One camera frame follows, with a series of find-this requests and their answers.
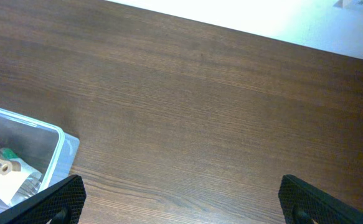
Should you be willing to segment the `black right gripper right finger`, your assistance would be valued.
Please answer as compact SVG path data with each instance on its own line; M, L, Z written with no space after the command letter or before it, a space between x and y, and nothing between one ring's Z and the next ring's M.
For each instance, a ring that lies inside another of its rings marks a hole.
M283 176L278 198L287 224L363 223L363 212L291 174Z

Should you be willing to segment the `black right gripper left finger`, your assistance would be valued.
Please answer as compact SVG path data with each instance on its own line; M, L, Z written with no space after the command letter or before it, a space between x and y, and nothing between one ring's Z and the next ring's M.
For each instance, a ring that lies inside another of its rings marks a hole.
M77 224L87 194L82 177L71 175L0 213L0 224Z

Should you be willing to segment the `pack of coloured bits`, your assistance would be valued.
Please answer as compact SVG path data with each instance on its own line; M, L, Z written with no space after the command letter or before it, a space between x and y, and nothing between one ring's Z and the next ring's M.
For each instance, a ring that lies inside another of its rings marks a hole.
M12 207L39 191L42 173L23 161L10 148L1 148L0 155L21 165L20 171L11 171L7 175L0 174L0 200Z

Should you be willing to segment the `clear plastic container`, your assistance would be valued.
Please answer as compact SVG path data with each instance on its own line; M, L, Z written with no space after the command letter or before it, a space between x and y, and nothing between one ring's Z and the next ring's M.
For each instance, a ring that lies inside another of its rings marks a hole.
M68 177L79 144L58 126L0 108L0 149L10 148L42 173L37 194ZM9 208L0 200L0 213Z

